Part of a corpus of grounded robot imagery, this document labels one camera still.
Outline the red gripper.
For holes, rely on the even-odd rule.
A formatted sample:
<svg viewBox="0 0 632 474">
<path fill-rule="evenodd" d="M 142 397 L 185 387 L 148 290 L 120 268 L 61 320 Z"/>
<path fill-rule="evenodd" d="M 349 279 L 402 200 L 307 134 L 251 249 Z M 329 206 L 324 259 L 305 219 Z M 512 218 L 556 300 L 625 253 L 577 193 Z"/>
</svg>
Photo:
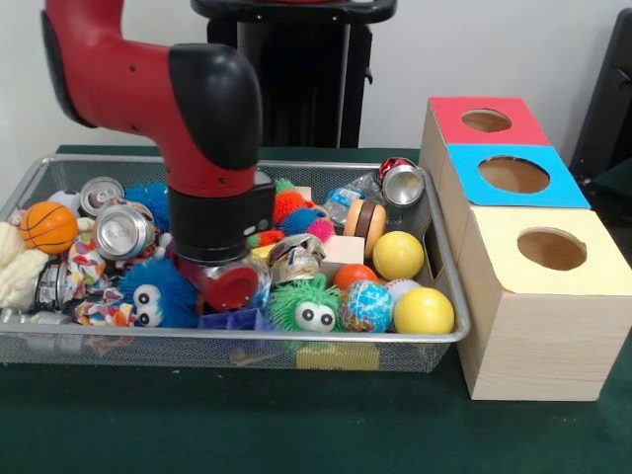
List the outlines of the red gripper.
<svg viewBox="0 0 632 474">
<path fill-rule="evenodd" d="M 250 302 L 259 287 L 259 273 L 251 255 L 222 265 L 175 258 L 177 269 L 214 310 L 225 312 Z"/>
</svg>

